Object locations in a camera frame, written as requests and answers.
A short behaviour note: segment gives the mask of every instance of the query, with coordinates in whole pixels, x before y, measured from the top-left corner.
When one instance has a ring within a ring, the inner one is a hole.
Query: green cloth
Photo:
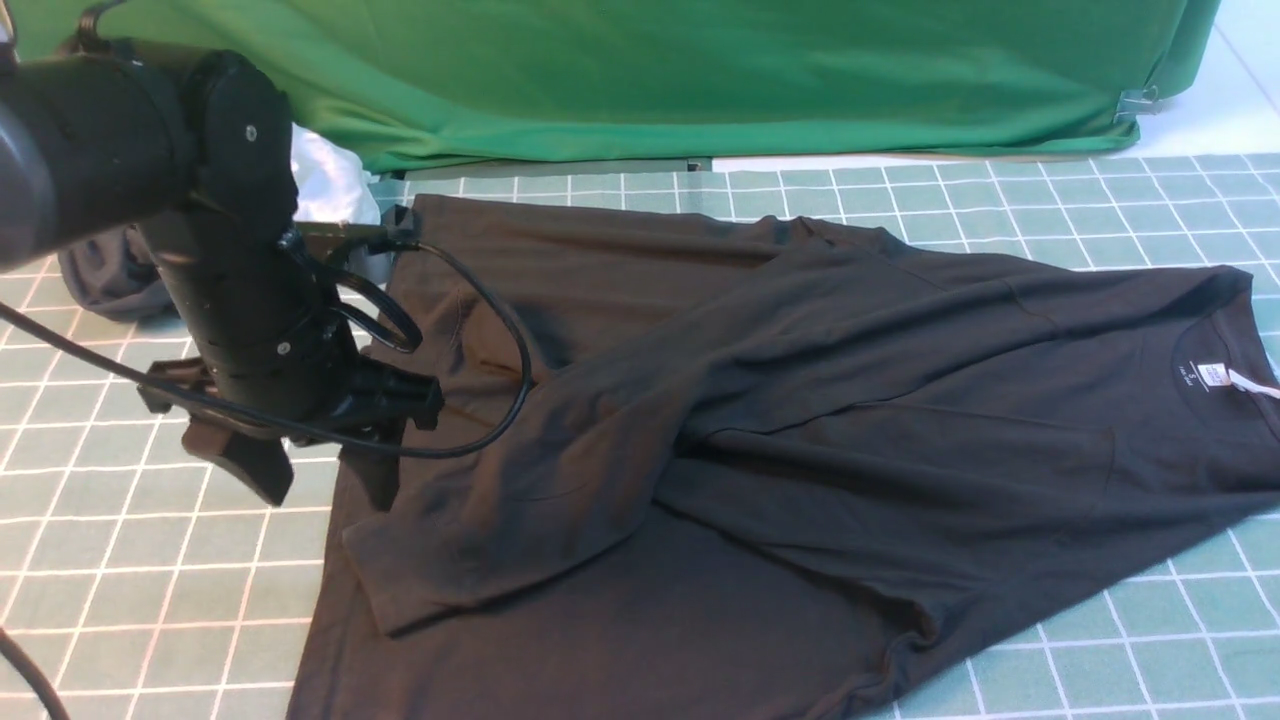
[[[12,0],[24,58],[88,0]],[[1196,76],[1219,0],[132,0],[229,47],[372,172],[479,159],[1108,151]]]

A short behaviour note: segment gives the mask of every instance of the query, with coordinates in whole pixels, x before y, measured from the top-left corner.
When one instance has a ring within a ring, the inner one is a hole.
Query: clothing label
[[[1265,395],[1267,397],[1274,397],[1276,400],[1280,400],[1280,389],[1277,388],[1260,386],[1258,383],[1251,380],[1249,378],[1245,378],[1244,375],[1236,373],[1235,370],[1228,370],[1228,377],[1230,378],[1231,384],[1234,384],[1236,388],[1244,392],[1252,392],[1254,395]]]
[[[1196,365],[1201,379],[1208,387],[1231,387],[1231,377],[1226,372],[1226,365],[1221,363],[1212,365]]]

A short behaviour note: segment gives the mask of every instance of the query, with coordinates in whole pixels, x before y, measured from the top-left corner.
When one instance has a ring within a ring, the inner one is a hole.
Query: gray cloth
[[[134,225],[76,243],[58,254],[58,264],[68,292],[90,313],[129,323],[173,311],[169,291]]]
[[[294,720],[842,720],[1280,503],[1233,268],[1073,273],[812,219],[420,196],[536,389],[476,455],[343,464]],[[443,447],[518,377],[401,258]],[[1266,659],[1260,657],[1258,671]]]

